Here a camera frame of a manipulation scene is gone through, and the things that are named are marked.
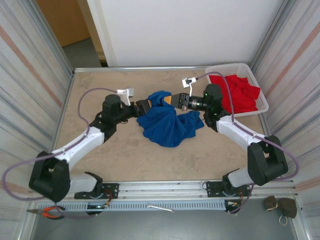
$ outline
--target pliers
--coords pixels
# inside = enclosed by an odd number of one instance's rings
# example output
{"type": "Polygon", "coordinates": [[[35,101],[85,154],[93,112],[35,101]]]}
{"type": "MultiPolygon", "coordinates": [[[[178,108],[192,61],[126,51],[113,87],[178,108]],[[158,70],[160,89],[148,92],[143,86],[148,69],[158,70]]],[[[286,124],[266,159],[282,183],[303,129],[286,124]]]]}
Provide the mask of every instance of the pliers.
{"type": "MultiPolygon", "coordinates": [[[[63,206],[57,206],[60,210],[66,210],[63,206]]],[[[56,209],[55,206],[50,206],[50,207],[45,207],[44,209],[30,209],[27,210],[27,212],[32,213],[32,214],[42,214],[42,216],[44,216],[45,218],[48,219],[52,219],[52,220],[58,220],[58,219],[63,219],[64,216],[63,215],[59,215],[59,216],[52,216],[50,215],[48,212],[56,209]]]]}

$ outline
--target small metal tool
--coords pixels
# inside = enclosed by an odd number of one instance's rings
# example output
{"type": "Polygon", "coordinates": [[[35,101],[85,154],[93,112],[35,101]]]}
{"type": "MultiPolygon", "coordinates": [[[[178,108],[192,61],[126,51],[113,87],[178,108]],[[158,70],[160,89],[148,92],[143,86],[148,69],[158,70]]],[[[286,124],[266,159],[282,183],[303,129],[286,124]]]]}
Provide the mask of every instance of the small metal tool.
{"type": "Polygon", "coordinates": [[[171,209],[171,208],[166,208],[166,207],[163,207],[163,206],[156,206],[156,205],[152,205],[151,203],[148,203],[146,205],[147,208],[154,208],[154,209],[160,209],[160,210],[165,210],[165,211],[169,211],[169,212],[172,212],[174,213],[175,210],[171,209]]]}

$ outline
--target doorway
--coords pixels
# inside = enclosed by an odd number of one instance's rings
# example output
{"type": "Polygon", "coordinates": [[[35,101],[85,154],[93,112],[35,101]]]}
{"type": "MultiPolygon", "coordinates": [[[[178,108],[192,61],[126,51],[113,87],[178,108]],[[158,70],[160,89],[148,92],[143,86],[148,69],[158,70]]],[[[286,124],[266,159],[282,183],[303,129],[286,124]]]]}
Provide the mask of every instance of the doorway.
{"type": "Polygon", "coordinates": [[[87,0],[36,3],[73,69],[108,66],[87,0]]]}

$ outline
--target blue towel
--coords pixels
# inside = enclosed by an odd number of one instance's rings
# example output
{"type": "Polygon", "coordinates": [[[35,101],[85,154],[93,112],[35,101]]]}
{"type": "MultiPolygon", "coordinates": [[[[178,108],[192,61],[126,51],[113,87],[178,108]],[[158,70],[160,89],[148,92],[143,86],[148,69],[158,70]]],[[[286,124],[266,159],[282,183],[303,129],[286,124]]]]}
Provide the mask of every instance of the blue towel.
{"type": "Polygon", "coordinates": [[[170,95],[167,91],[157,91],[150,95],[148,99],[152,103],[151,109],[136,121],[144,129],[143,136],[151,142],[174,148],[182,140],[195,137],[196,130],[202,128],[204,123],[197,111],[177,116],[175,108],[164,101],[164,98],[170,95]]]}

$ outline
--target plastic laundry basket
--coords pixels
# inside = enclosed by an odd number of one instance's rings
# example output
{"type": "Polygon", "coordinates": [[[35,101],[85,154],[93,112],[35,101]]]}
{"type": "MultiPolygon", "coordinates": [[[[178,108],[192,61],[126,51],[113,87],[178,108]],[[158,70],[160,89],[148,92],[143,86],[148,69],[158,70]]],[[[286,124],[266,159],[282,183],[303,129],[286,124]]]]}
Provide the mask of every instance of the plastic laundry basket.
{"type": "MultiPolygon", "coordinates": [[[[230,75],[237,75],[239,78],[247,78],[248,82],[252,86],[259,87],[259,84],[252,73],[249,66],[245,63],[231,63],[231,64],[223,64],[223,65],[216,65],[216,66],[209,66],[205,69],[205,73],[209,72],[219,72],[223,74],[224,76],[230,76],[230,75]]],[[[209,84],[211,83],[209,75],[206,76],[208,79],[209,84]]],[[[249,111],[249,112],[242,112],[242,113],[236,113],[234,114],[235,117],[242,117],[242,116],[249,116],[254,114],[261,114],[269,109],[269,105],[267,103],[267,100],[265,98],[265,95],[260,91],[258,99],[256,102],[256,108],[257,111],[249,111]]]]}

